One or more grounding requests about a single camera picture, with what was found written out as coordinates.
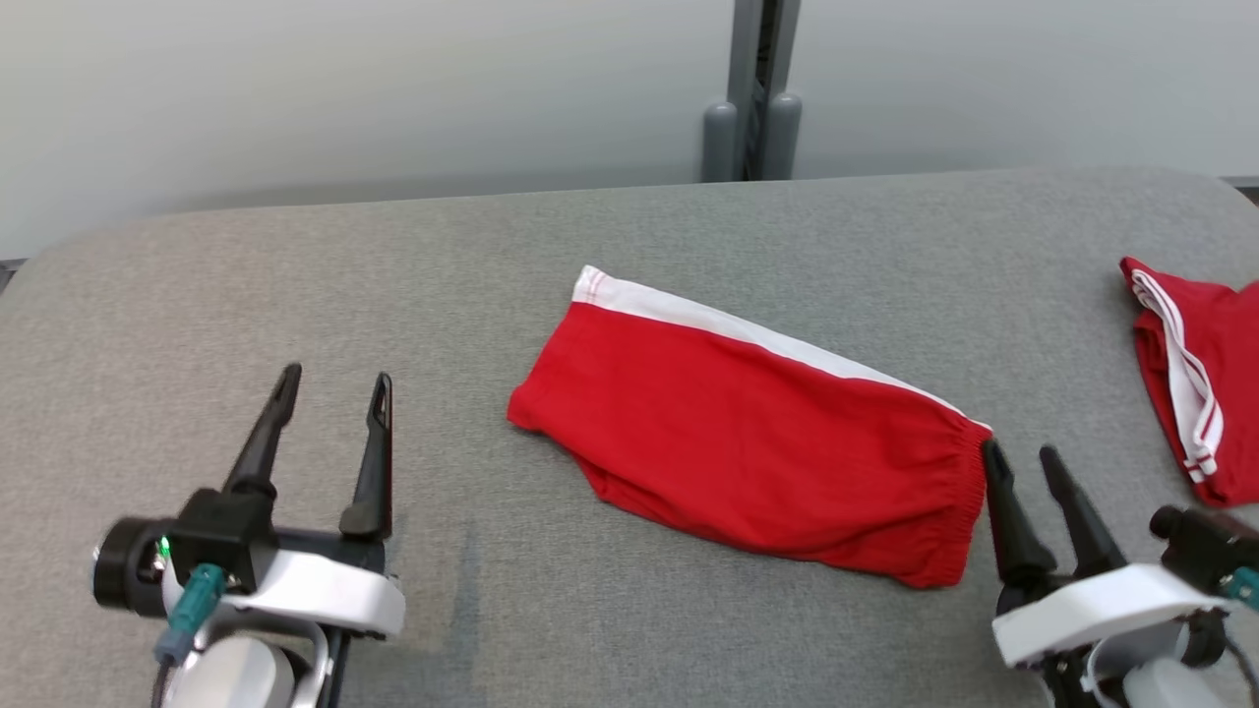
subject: white wall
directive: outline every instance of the white wall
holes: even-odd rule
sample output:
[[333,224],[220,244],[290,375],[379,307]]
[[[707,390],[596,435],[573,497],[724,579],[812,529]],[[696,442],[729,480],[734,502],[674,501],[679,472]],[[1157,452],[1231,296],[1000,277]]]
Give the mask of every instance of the white wall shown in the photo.
[[4,0],[0,258],[157,212],[694,181],[733,0]]
[[802,0],[797,178],[1158,164],[1259,175],[1255,0]]

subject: white stripe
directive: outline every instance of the white stripe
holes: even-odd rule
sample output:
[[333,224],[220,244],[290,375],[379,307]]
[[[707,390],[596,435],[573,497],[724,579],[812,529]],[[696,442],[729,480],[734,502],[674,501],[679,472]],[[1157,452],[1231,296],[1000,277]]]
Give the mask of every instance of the white stripe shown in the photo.
[[1163,336],[1167,340],[1167,385],[1172,396],[1172,412],[1181,445],[1185,447],[1186,467],[1197,467],[1199,474],[1190,472],[1196,482],[1215,474],[1212,459],[1224,438],[1224,409],[1211,389],[1211,378],[1206,367],[1185,343],[1185,319],[1180,307],[1166,290],[1149,273],[1132,271],[1132,291],[1137,301],[1158,315],[1163,323]]
[[943,398],[914,388],[883,372],[878,372],[851,359],[845,359],[838,354],[832,354],[807,341],[778,334],[755,323],[749,323],[748,320],[715,310],[708,305],[700,305],[685,297],[670,295],[636,282],[617,280],[594,266],[582,268],[582,276],[577,278],[577,286],[573,288],[573,301],[660,323],[694,328],[747,344],[754,344],[772,354],[799,362],[833,377],[866,379],[895,385],[896,388],[913,391],[930,398],[935,403],[959,414],[966,414]]

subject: red fabric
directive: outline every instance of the red fabric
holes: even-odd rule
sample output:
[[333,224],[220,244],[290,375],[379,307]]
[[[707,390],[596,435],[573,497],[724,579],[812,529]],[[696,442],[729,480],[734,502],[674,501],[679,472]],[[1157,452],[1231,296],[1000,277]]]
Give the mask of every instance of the red fabric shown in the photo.
[[[1152,276],[1175,301],[1185,323],[1185,345],[1205,367],[1224,414],[1224,437],[1215,451],[1215,474],[1194,485],[1212,506],[1259,501],[1259,282],[1240,292],[1158,272],[1127,257],[1119,263],[1129,287],[1132,271]],[[1158,422],[1188,472],[1167,382],[1167,336],[1158,315],[1143,310],[1134,325],[1137,362]]]
[[956,585],[990,431],[912,391],[573,302],[507,408],[599,499],[754,553]]

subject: gray table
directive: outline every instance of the gray table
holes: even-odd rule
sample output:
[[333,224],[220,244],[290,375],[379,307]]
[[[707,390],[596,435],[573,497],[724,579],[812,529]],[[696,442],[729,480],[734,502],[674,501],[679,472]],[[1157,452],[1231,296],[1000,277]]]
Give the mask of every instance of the gray table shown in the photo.
[[[287,525],[335,528],[373,377],[395,382],[408,624],[356,646],[344,705],[1041,705],[991,639],[986,520],[951,590],[750,556],[599,504],[504,408],[593,263],[991,423],[1066,558],[1035,464],[1056,442],[1152,561],[1149,514],[1191,498],[1137,372],[1128,253],[1240,286],[1259,210],[1180,173],[998,171],[201,213],[58,246],[0,297],[0,703],[145,704],[160,625],[97,608],[88,553],[218,484],[301,360]],[[1259,653],[1259,622],[1233,626]]]

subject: red shorts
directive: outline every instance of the red shorts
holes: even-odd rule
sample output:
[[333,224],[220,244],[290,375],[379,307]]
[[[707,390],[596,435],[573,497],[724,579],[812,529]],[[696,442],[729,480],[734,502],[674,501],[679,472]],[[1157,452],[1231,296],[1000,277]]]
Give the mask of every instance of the red shorts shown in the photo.
[[1240,292],[1124,258],[1137,362],[1176,460],[1214,506],[1259,501],[1259,283]]
[[869,367],[589,266],[507,418],[627,511],[914,587],[961,581],[991,436]]

